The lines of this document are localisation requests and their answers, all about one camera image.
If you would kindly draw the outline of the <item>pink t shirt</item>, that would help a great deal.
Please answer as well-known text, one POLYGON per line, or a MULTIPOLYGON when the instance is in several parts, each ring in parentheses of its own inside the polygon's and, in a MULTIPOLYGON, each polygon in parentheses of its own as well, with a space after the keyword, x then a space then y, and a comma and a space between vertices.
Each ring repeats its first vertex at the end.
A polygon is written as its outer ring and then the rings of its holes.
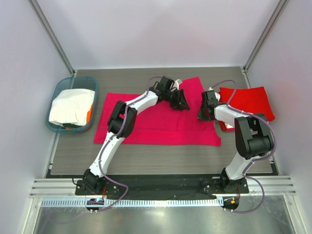
POLYGON ((138 114, 133 132, 125 144, 221 146, 212 121, 197 118, 204 91, 199 77, 183 80, 181 88, 189 110, 173 110, 163 101, 138 114))

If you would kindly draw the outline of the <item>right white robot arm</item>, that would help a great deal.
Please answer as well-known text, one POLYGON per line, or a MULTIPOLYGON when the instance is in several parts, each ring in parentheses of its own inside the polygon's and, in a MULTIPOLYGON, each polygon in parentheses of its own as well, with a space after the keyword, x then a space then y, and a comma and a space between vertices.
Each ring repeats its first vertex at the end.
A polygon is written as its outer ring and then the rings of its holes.
POLYGON ((207 194, 237 193, 245 184, 246 172, 274 149, 274 139, 264 114, 251 114, 219 102, 213 89, 201 93, 197 118, 223 121, 234 127, 236 154, 216 181, 203 181, 207 194))

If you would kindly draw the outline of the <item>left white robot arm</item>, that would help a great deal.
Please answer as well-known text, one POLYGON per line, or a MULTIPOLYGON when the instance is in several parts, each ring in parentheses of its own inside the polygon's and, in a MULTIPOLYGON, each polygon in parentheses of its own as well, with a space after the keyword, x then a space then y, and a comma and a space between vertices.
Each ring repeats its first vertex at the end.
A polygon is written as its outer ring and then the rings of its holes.
POLYGON ((131 135, 134 130, 137 116, 163 101, 169 103, 173 110, 190 110, 184 90, 180 89, 182 80, 172 80, 162 76, 160 81, 146 89, 140 96, 129 101, 118 101, 107 122, 107 134, 104 143, 91 166, 84 172, 81 188, 88 193, 98 195, 105 188, 105 182, 125 188, 129 187, 109 178, 106 173, 108 166, 115 155, 120 144, 131 135))

